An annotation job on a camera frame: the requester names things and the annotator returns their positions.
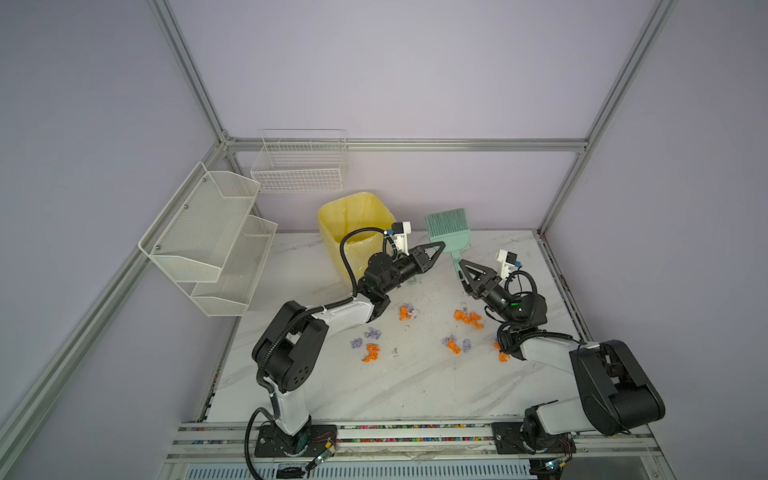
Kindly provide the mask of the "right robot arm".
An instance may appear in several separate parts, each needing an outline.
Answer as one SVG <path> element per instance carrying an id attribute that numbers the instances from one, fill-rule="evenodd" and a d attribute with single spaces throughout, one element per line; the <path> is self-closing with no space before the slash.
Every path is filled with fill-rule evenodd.
<path id="1" fill-rule="evenodd" d="M 546 299 L 522 269 L 502 278 L 468 260 L 461 260 L 459 267 L 465 292 L 501 320 L 496 333 L 500 353 L 547 365 L 575 381 L 574 397 L 525 410 L 519 432 L 512 437 L 514 447 L 529 453 L 544 453 L 556 445 L 568 450 L 572 434 L 613 436 L 664 418 L 661 395 L 626 343 L 587 342 L 544 329 Z"/>

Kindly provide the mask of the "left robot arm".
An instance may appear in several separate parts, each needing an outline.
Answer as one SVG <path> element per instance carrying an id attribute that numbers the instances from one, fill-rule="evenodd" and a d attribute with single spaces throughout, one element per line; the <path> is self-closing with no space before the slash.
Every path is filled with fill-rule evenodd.
<path id="1" fill-rule="evenodd" d="M 381 235 L 382 246 L 357 278 L 346 244 L 362 233 Z M 261 447 L 274 448 L 288 457 L 318 452 L 308 464 L 290 467 L 285 478 L 307 477 L 334 455 L 338 427 L 313 423 L 302 386 L 331 331 L 356 328 L 379 318 L 391 303 L 389 292 L 428 272 L 446 248 L 443 241 L 410 248 L 409 233 L 408 222 L 396 222 L 388 229 L 366 226 L 347 233 L 339 241 L 339 256 L 350 279 L 349 296 L 315 307 L 294 300 L 284 303 L 254 346 L 251 357 L 257 365 L 256 381 L 267 391 L 271 408 L 256 408 L 247 422 L 244 457 L 252 478 L 262 477 L 253 462 Z"/>

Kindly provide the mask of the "green hand brush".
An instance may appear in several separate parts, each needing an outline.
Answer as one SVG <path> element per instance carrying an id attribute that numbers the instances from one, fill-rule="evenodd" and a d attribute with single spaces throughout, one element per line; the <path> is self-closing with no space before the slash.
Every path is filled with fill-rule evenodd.
<path id="1" fill-rule="evenodd" d="M 451 256 L 454 270 L 459 279 L 462 279 L 460 253 L 469 246 L 471 241 L 465 209 L 431 213 L 426 215 L 424 220 L 430 241 L 442 241 L 445 244 L 445 252 Z"/>

